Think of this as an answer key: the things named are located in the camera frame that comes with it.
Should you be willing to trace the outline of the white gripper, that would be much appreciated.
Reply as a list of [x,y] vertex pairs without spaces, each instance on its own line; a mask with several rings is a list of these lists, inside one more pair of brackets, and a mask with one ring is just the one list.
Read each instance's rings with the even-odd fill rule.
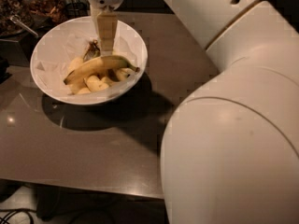
[[[94,8],[112,10],[117,9],[123,0],[88,0]],[[117,15],[113,12],[101,11],[96,16],[100,50],[103,56],[111,55],[114,48],[114,40],[118,25]]]

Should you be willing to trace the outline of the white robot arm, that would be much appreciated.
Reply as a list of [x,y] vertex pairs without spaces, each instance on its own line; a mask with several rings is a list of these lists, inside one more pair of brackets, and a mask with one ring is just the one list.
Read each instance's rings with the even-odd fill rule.
[[219,74],[161,147],[170,224],[299,224],[299,43],[266,0],[164,0]]

